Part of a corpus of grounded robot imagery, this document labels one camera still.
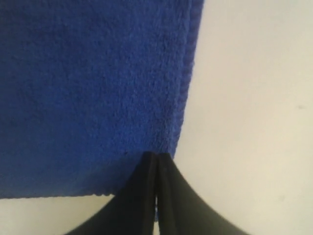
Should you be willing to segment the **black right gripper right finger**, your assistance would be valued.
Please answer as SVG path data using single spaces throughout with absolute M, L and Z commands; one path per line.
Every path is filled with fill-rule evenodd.
M 157 159 L 157 211 L 161 235 L 246 234 L 196 194 L 169 154 L 159 154 Z

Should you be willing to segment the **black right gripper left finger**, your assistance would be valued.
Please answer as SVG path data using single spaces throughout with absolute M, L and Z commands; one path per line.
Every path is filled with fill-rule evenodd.
M 152 235 L 156 213 L 157 156 L 145 152 L 125 186 L 69 235 Z

